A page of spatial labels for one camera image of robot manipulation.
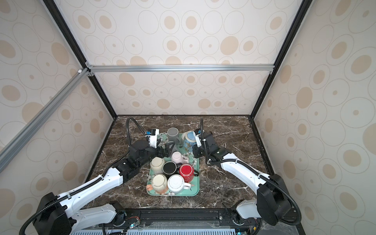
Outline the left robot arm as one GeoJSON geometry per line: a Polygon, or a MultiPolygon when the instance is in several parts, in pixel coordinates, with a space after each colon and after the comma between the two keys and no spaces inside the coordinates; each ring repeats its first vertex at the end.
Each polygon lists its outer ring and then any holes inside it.
{"type": "Polygon", "coordinates": [[[128,151],[110,164],[102,174],[80,187],[59,195],[53,193],[45,195],[36,213],[21,226],[19,231],[21,235],[25,234],[30,224],[39,235],[69,235],[74,226],[79,224],[74,215],[82,207],[132,179],[139,174],[142,166],[153,159],[163,159],[172,153],[175,147],[174,141],[169,141],[161,147],[158,129],[142,131],[144,139],[132,142],[129,130],[131,121],[137,123],[132,117],[126,120],[128,151]]]}

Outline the blue butterfly mug yellow inside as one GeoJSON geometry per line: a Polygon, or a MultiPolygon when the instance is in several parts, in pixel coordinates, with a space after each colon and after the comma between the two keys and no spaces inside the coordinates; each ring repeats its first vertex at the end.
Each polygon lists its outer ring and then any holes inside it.
{"type": "Polygon", "coordinates": [[[195,132],[188,131],[182,134],[183,149],[186,152],[192,152],[193,146],[196,145],[195,132]]]}

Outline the tall dark grey mug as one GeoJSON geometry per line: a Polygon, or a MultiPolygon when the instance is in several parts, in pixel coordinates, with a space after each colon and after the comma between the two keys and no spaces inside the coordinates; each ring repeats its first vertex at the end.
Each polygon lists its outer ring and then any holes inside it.
{"type": "Polygon", "coordinates": [[[167,139],[169,142],[173,141],[176,145],[182,144],[182,140],[179,135],[179,130],[175,127],[171,127],[167,130],[167,139]]]}

